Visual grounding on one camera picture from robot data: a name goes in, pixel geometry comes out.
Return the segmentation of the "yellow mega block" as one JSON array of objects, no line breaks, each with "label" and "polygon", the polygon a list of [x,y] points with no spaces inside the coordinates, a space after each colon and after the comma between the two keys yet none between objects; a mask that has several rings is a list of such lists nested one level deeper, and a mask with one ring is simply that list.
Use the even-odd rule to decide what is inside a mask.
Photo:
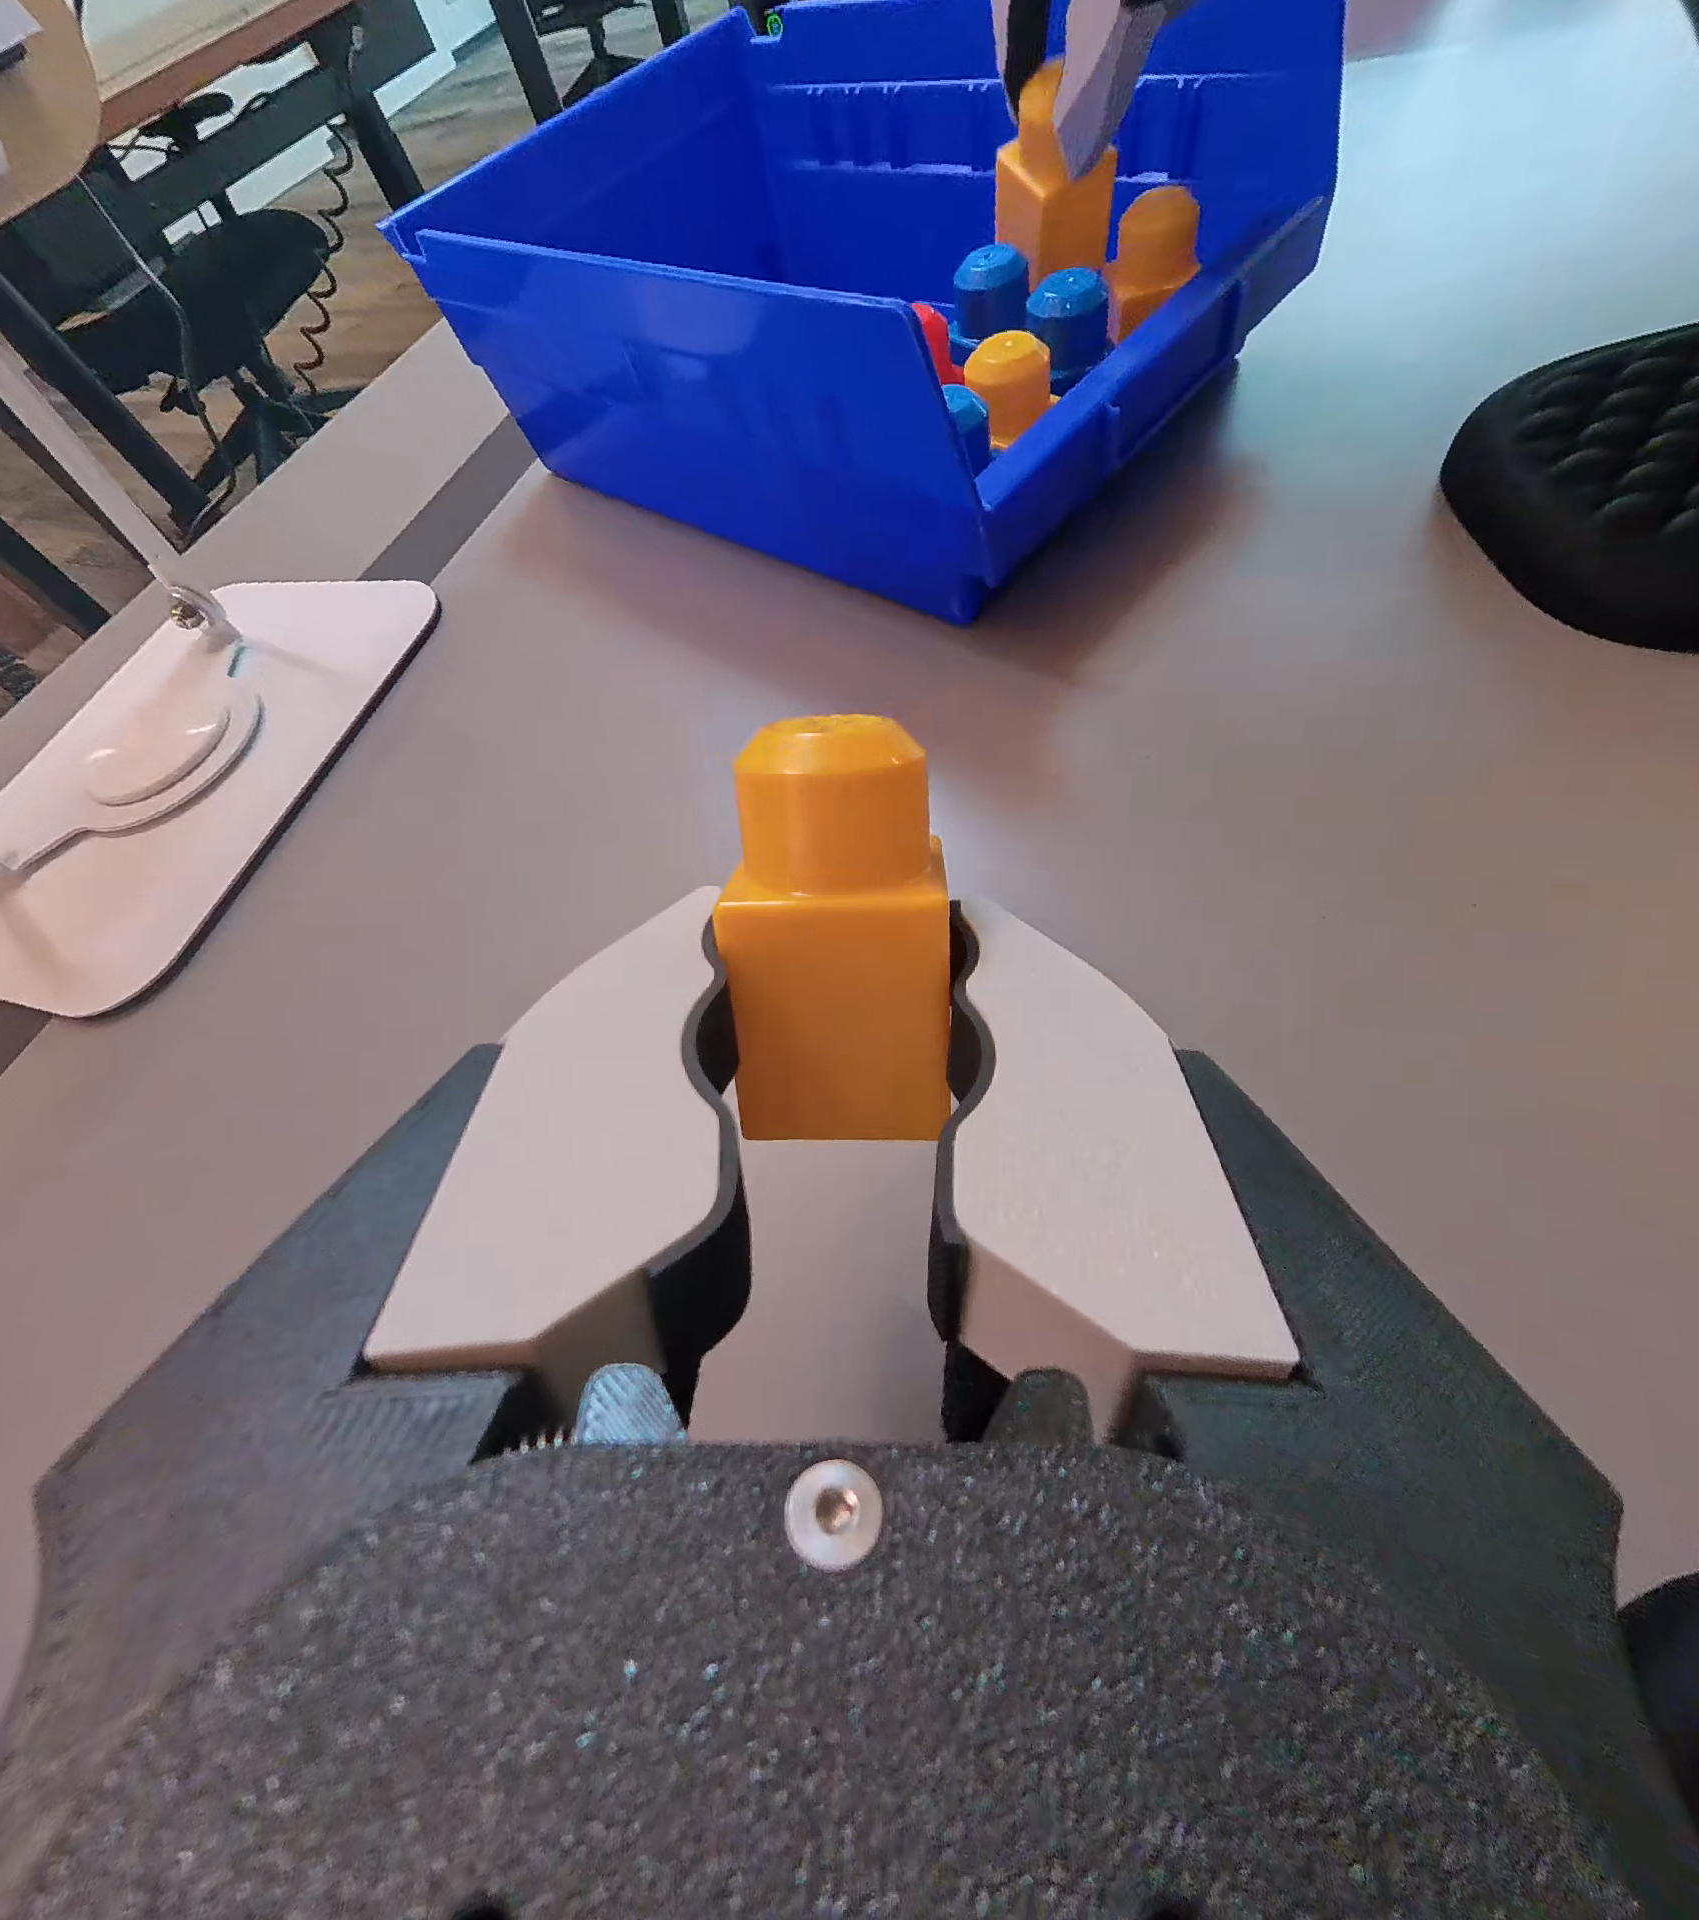
[{"label": "yellow mega block", "polygon": [[954,952],[924,747],[888,716],[796,716],[754,734],[734,783],[714,931],[744,1137],[934,1140]]},{"label": "yellow mega block", "polygon": [[1016,135],[998,152],[996,237],[1022,251],[1030,282],[1062,270],[1104,270],[1118,156],[1106,147],[1080,178],[1070,176],[1054,127],[1064,60],[1048,60],[1024,85]]}]

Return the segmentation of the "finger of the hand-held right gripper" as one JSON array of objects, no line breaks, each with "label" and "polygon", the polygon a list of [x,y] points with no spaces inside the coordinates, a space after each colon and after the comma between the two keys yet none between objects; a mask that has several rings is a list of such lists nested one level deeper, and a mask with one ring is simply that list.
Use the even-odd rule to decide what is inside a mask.
[{"label": "finger of the hand-held right gripper", "polygon": [[1156,36],[1166,1],[1070,1],[1052,126],[1068,176],[1084,178],[1108,152]]},{"label": "finger of the hand-held right gripper", "polygon": [[992,1],[992,33],[1006,106],[1020,110],[1030,78],[1050,60],[1052,1]]}]

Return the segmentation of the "white document stand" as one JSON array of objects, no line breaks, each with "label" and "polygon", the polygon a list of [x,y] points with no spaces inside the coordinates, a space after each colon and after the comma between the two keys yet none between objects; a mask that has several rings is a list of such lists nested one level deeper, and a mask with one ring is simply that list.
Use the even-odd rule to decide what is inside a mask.
[{"label": "white document stand", "polygon": [[[0,224],[101,131],[63,3],[0,3]],[[0,397],[167,593],[167,614],[0,790],[0,1001],[93,1019],[155,989],[241,889],[440,606],[422,581],[203,587],[0,337]]]}]

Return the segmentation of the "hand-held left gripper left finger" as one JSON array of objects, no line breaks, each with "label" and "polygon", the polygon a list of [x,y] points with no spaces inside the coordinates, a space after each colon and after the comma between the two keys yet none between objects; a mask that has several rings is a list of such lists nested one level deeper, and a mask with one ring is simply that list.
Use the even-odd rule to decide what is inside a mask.
[{"label": "hand-held left gripper left finger", "polygon": [[640,1363],[688,1421],[752,1261],[718,889],[692,889],[512,1024],[367,1340],[386,1376],[530,1376],[568,1421]]}]

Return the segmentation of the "group of mega blocks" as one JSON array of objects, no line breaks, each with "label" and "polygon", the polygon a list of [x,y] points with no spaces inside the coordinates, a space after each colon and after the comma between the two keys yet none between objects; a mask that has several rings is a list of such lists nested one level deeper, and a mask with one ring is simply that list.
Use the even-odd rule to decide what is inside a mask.
[{"label": "group of mega blocks", "polygon": [[974,469],[1198,278],[1198,229],[1198,194],[1186,183],[1154,185],[1128,204],[1102,267],[1070,264],[1036,276],[1026,251],[990,242],[960,261],[950,315],[916,305],[930,344],[948,351],[944,397]]}]

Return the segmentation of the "blue plastic bin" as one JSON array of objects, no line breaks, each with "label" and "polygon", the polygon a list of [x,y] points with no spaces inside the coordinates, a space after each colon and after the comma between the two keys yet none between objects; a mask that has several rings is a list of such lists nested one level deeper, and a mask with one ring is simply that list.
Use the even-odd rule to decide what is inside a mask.
[{"label": "blue plastic bin", "polygon": [[1114,215],[1194,191],[1192,285],[970,473],[912,303],[992,227],[1010,139],[988,3],[734,9],[394,212],[542,462],[966,624],[1316,267],[1344,5],[1194,3],[1118,135]]}]

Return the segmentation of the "wooden background desk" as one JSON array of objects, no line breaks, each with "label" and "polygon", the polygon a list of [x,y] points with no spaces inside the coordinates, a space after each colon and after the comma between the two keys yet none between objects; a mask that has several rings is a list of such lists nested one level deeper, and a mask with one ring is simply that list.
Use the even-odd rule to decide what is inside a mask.
[{"label": "wooden background desk", "polygon": [[143,149],[167,112],[211,92],[235,108],[185,156],[143,173],[171,222],[197,214],[191,191],[255,212],[313,178],[345,130],[382,204],[424,194],[382,103],[382,85],[448,71],[416,3],[229,1],[89,3],[85,36],[101,82],[101,141]]}]

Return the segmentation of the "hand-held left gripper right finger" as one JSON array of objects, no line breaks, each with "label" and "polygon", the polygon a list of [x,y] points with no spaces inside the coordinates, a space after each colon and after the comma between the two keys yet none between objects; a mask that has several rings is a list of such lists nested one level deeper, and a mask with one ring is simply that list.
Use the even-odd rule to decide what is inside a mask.
[{"label": "hand-held left gripper right finger", "polygon": [[928,1307],[942,1428],[980,1438],[1060,1372],[1118,1438],[1146,1379],[1290,1381],[1302,1353],[1166,1030],[1004,906],[952,909],[954,1109]]}]

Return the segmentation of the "black office chair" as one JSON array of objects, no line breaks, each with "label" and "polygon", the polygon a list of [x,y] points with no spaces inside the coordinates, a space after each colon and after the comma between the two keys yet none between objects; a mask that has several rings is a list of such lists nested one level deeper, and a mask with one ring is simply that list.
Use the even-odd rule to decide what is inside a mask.
[{"label": "black office chair", "polygon": [[219,509],[253,467],[271,477],[351,399],[327,390],[323,335],[337,291],[337,237],[287,206],[219,215],[101,295],[69,342],[117,394],[165,381],[163,410],[211,438],[197,484]]}]

